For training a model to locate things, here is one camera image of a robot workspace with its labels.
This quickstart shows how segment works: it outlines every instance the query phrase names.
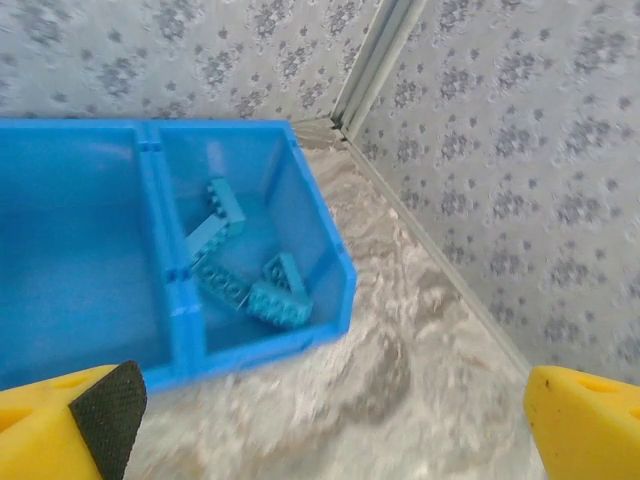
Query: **yellow foam pad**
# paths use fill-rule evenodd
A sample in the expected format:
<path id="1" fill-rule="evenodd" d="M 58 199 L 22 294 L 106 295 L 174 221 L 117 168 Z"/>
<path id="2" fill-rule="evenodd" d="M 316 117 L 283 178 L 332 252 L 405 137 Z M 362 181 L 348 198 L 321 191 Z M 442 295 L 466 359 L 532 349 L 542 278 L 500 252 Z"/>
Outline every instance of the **yellow foam pad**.
<path id="1" fill-rule="evenodd" d="M 68 406 L 115 367 L 0 392 L 0 478 L 101 480 Z"/>
<path id="2" fill-rule="evenodd" d="M 640 388 L 540 366 L 524 409 L 550 480 L 640 479 Z"/>

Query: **storage bin compartment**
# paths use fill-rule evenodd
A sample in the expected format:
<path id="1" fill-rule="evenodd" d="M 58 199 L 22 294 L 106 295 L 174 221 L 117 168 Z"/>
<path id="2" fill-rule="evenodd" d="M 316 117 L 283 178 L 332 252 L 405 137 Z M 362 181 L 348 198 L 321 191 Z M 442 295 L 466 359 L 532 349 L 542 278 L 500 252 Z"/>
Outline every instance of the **storage bin compartment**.
<path id="1" fill-rule="evenodd" d="M 143 128 L 0 122 L 0 390 L 136 360 L 187 374 L 179 287 Z"/>
<path id="2" fill-rule="evenodd" d="M 245 368 L 338 338 L 349 328 L 356 275 L 295 135 L 280 121 L 152 121 L 150 141 L 174 250 L 194 325 L 198 373 Z M 185 238 L 212 212 L 206 187 L 223 176 L 240 204 L 244 232 L 216 251 L 222 267 L 250 283 L 280 252 L 293 255 L 314 302 L 310 322 L 284 330 L 225 308 L 196 288 Z"/>

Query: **marbled floor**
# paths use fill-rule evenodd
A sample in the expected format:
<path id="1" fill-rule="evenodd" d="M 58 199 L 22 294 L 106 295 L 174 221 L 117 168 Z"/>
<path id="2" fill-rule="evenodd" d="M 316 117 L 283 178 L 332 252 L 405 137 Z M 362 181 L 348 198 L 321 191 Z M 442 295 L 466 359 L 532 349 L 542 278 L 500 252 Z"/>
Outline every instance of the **marbled floor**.
<path id="1" fill-rule="evenodd" d="M 307 158 L 358 269 L 349 334 L 152 397 L 126 478 L 542 479 L 525 379 L 350 154 Z"/>

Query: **wall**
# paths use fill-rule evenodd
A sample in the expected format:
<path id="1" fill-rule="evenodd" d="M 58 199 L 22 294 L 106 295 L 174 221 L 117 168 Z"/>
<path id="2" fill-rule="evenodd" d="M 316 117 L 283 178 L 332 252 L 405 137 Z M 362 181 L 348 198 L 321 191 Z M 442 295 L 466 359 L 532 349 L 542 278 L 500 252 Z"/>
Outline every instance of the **wall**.
<path id="1" fill-rule="evenodd" d="M 532 363 L 640 382 L 640 1 L 432 0 L 356 143 Z"/>
<path id="2" fill-rule="evenodd" d="M 0 1 L 0 115 L 328 116 L 378 3 Z"/>

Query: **teal lego brick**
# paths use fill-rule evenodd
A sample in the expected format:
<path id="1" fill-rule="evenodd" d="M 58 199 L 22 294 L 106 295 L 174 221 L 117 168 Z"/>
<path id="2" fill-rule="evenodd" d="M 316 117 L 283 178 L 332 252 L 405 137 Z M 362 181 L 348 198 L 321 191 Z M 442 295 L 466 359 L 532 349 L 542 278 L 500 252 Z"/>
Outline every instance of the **teal lego brick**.
<path id="1" fill-rule="evenodd" d="M 229 236 L 241 234 L 246 217 L 229 183 L 222 177 L 214 178 L 209 182 L 207 192 L 214 213 L 229 224 Z"/>
<path id="2" fill-rule="evenodd" d="M 239 310 L 247 301 L 251 284 L 240 275 L 214 263 L 211 254 L 205 254 L 193 267 L 200 290 L 214 300 Z"/>
<path id="3" fill-rule="evenodd" d="M 229 226 L 216 215 L 210 215 L 187 237 L 187 250 L 192 261 L 215 251 L 228 235 Z"/>
<path id="4" fill-rule="evenodd" d="M 249 291 L 249 314 L 278 327 L 305 325 L 312 309 L 313 302 L 306 295 L 287 292 L 266 281 L 254 283 Z"/>
<path id="5" fill-rule="evenodd" d="M 296 262 L 290 253 L 279 253 L 264 266 L 262 271 L 265 279 L 278 288 L 297 295 L 307 294 Z"/>

